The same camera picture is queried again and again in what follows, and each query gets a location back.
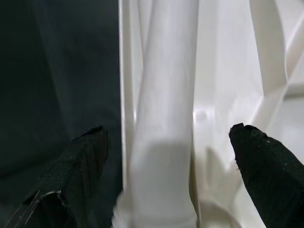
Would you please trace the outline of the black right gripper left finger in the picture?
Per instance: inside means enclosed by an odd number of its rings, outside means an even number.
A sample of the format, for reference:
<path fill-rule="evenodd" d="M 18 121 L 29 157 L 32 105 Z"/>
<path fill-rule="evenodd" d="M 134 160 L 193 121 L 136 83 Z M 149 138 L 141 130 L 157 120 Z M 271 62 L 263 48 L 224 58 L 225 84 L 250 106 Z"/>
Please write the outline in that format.
<path fill-rule="evenodd" d="M 101 125 L 72 140 L 4 228 L 89 228 L 107 154 L 108 131 Z"/>

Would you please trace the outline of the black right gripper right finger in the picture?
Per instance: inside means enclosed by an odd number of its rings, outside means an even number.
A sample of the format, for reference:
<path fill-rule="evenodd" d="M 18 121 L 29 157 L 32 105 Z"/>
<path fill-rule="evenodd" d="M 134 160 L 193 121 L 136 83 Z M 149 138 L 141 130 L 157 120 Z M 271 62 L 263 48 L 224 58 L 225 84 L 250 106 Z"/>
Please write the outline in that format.
<path fill-rule="evenodd" d="M 245 188 L 266 228 L 304 228 L 304 164 L 254 126 L 236 124 L 229 138 Z"/>

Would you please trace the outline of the white plastic children table top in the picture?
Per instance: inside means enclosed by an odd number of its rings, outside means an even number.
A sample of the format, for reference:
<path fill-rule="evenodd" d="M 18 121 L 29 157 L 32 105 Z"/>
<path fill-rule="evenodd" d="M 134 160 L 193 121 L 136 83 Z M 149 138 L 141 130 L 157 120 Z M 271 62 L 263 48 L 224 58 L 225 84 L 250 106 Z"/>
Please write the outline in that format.
<path fill-rule="evenodd" d="M 196 228 L 266 228 L 229 138 L 238 123 L 304 164 L 304 0 L 199 0 L 190 197 Z"/>

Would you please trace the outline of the black tablecloth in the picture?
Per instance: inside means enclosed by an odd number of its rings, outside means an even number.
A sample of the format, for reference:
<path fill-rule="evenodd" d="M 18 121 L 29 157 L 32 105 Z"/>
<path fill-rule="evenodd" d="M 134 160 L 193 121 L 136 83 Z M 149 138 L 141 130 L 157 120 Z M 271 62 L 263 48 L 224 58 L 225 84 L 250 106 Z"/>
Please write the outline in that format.
<path fill-rule="evenodd" d="M 0 228 L 68 143 L 102 125 L 89 228 L 122 190 L 118 0 L 0 0 Z"/>

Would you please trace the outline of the white plastic table leg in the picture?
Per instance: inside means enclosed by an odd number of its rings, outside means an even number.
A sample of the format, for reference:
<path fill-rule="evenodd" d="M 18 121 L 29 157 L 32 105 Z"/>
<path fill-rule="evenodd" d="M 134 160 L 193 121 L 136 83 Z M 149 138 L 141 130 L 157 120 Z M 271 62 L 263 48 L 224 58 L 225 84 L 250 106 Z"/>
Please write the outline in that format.
<path fill-rule="evenodd" d="M 196 228 L 198 11 L 199 0 L 119 0 L 123 191 L 111 228 Z"/>

